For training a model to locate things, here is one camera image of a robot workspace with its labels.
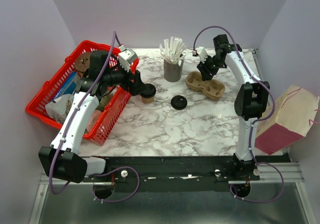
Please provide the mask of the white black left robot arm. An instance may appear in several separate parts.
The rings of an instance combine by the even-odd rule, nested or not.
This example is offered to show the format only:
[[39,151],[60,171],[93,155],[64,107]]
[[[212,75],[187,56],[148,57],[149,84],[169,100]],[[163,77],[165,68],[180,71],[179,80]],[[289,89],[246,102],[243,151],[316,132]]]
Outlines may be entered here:
[[147,89],[140,72],[131,70],[131,64],[138,58],[132,49],[122,50],[115,66],[110,66],[111,55],[105,50],[90,53],[89,68],[76,85],[72,106],[62,128],[49,147],[40,148],[39,160],[49,178],[74,183],[91,175],[101,182],[110,178],[111,169],[104,159],[89,161],[79,156],[86,126],[108,88],[120,86],[132,96]]

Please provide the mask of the brown paper coffee cup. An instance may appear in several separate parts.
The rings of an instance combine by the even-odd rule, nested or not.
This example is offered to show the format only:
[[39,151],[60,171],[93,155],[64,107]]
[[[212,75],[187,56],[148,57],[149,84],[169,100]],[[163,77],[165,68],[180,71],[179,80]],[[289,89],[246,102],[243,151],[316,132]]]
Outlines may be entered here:
[[152,96],[151,95],[149,95],[149,96],[142,95],[141,98],[142,98],[142,102],[144,104],[150,104],[155,100],[155,95],[152,95]]

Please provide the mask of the pink beige paper bag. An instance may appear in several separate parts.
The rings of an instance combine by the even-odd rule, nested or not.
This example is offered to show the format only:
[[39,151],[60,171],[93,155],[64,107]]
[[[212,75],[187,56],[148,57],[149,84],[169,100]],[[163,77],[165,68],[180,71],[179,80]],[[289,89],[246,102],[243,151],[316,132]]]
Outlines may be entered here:
[[276,99],[273,115],[259,122],[255,147],[272,155],[304,138],[316,117],[319,101],[308,90],[291,85]]

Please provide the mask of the black plastic cup lid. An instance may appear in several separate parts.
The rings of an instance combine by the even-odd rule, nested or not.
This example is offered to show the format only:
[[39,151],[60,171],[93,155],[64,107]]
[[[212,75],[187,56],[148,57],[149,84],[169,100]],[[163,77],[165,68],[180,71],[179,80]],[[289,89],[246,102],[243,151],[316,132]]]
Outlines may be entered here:
[[146,89],[140,93],[140,96],[145,99],[153,98],[156,94],[156,87],[151,83],[145,84]]

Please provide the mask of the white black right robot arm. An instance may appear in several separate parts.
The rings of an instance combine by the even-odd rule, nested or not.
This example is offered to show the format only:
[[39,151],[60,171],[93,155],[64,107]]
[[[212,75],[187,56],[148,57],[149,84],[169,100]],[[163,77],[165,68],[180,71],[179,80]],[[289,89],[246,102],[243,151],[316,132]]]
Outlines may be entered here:
[[228,67],[240,85],[234,102],[234,110],[239,117],[238,144],[227,173],[241,180],[255,169],[258,120],[266,111],[270,85],[253,73],[240,46],[229,43],[227,35],[216,36],[213,43],[214,56],[200,46],[194,48],[192,54],[200,58],[197,68],[203,81],[211,80],[219,69]]

